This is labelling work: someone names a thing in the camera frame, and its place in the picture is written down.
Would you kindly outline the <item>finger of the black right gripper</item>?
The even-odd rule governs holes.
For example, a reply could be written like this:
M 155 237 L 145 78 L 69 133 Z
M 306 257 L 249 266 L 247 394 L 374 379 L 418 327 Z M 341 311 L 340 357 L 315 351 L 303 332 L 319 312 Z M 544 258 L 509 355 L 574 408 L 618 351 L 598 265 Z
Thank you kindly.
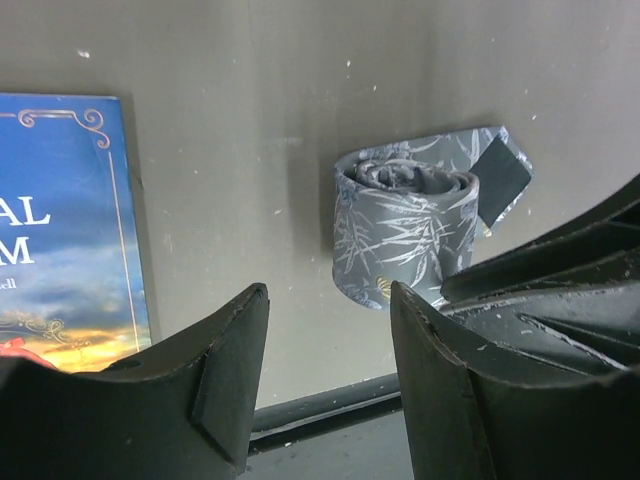
M 445 280 L 443 311 L 580 373 L 639 363 L 639 180 L 554 230 Z

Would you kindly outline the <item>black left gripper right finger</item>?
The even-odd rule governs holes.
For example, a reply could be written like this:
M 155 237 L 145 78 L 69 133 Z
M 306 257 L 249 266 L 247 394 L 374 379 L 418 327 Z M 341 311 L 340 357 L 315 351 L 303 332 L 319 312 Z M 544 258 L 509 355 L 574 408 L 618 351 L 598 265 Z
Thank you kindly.
M 639 370 L 585 375 L 493 344 L 408 286 L 391 327 L 418 479 L 635 479 Z

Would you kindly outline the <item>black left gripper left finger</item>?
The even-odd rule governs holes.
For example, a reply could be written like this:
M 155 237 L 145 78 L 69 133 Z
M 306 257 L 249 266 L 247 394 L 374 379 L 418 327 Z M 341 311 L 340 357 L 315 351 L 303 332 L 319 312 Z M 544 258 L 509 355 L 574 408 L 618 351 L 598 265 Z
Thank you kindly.
M 234 479 L 245 469 L 268 328 L 254 283 L 99 372 L 1 360 L 5 479 Z

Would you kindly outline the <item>grey blue patterned tie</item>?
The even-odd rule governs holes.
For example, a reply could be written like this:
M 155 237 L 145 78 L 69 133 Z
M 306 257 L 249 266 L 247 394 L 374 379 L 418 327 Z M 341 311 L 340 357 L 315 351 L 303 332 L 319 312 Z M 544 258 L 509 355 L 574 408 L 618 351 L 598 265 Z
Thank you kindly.
M 470 265 L 476 238 L 492 234 L 532 177 L 504 126 L 346 154 L 334 166 L 334 284 L 369 309 L 389 308 L 395 281 L 441 307 L 444 280 Z

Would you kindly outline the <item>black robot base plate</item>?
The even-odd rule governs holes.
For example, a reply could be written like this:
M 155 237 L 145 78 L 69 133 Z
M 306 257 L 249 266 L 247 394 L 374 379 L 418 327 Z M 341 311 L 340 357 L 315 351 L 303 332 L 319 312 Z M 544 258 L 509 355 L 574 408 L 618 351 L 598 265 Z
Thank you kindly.
M 243 480 L 411 479 L 393 373 L 255 412 Z

